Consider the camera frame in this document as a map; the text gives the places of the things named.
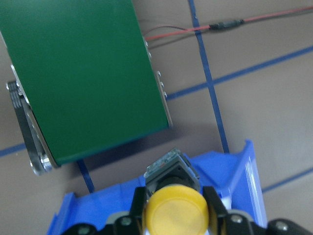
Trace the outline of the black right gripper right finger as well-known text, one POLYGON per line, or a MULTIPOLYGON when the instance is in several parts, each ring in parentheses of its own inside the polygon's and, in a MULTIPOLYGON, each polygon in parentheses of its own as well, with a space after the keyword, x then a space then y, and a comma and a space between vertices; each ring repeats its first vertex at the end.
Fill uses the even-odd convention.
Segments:
POLYGON ((208 206, 208 232, 210 235, 221 235, 228 211, 212 186, 204 186, 202 195, 208 206))

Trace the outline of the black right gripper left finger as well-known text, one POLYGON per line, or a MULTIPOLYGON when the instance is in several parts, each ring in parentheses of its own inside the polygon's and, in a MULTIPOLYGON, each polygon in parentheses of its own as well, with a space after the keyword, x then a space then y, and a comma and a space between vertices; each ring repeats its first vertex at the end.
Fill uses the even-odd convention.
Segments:
POLYGON ((129 211, 131 218, 130 235, 144 235, 146 230, 145 209, 147 206, 147 192, 145 187, 137 187, 129 211))

